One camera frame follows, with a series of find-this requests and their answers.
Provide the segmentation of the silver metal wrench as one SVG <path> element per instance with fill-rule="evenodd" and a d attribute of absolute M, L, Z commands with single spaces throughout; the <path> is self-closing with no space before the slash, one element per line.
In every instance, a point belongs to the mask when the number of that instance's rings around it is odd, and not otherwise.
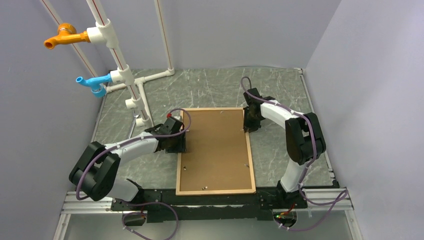
<path fill-rule="evenodd" d="M 129 130 L 128 130 L 128 133 L 126 135 L 127 139 L 130 139 L 132 137 L 134 129 L 137 125 L 137 119 L 138 118 L 139 118 L 139 114 L 134 111 L 133 114 L 132 114 L 132 120 L 131 120 Z"/>

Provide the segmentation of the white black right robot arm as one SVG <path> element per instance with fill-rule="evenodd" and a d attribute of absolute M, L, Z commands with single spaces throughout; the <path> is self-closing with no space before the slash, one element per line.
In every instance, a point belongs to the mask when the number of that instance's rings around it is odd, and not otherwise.
<path fill-rule="evenodd" d="M 295 201 L 295 192 L 303 186 L 308 168 L 326 151 L 326 142 L 315 113 L 294 111 L 272 97 L 262 97 L 256 88 L 243 93 L 243 130 L 251 133 L 261 128 L 261 121 L 270 120 L 285 130 L 285 142 L 290 161 L 275 194 L 276 203 L 287 208 Z"/>

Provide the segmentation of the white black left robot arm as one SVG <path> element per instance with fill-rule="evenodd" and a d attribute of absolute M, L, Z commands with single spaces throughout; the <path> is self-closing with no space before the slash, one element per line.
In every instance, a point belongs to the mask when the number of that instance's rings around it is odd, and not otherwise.
<path fill-rule="evenodd" d="M 121 165 L 143 155 L 164 151 L 186 151 L 186 128 L 182 120 L 168 116 L 164 123 L 150 127 L 139 135 L 111 144 L 93 141 L 87 145 L 69 174 L 69 181 L 85 198 L 99 201 L 105 197 L 123 200 L 131 210 L 146 201 L 145 190 L 129 178 L 118 178 Z"/>

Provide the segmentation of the blue plastic faucet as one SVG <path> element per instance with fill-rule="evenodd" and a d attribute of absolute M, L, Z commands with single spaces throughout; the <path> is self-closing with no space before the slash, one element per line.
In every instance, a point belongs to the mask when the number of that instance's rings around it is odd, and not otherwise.
<path fill-rule="evenodd" d="M 79 76 L 75 79 L 75 81 L 84 87 L 90 88 L 91 93 L 95 97 L 102 98 L 107 94 L 105 84 L 111 83 L 112 77 L 110 73 L 104 76 L 92 77 L 89 79 L 84 79 L 82 76 Z"/>

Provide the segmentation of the aluminium extrusion rail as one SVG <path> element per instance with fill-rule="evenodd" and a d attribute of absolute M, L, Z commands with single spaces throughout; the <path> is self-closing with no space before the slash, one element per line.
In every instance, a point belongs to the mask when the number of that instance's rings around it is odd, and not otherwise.
<path fill-rule="evenodd" d="M 61 214 L 110 214 L 113 199 L 104 197 L 101 200 L 94 201 L 91 198 L 78 200 L 75 191 L 66 193 Z"/>

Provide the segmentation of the orange plastic faucet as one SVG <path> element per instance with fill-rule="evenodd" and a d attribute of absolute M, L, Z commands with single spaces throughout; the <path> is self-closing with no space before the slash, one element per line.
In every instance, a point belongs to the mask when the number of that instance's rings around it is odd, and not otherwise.
<path fill-rule="evenodd" d="M 54 49 L 57 45 L 69 45 L 74 43 L 87 42 L 90 43 L 88 32 L 77 33 L 76 28 L 70 23 L 61 23 L 57 28 L 57 35 L 48 38 L 43 45 L 47 49 Z"/>

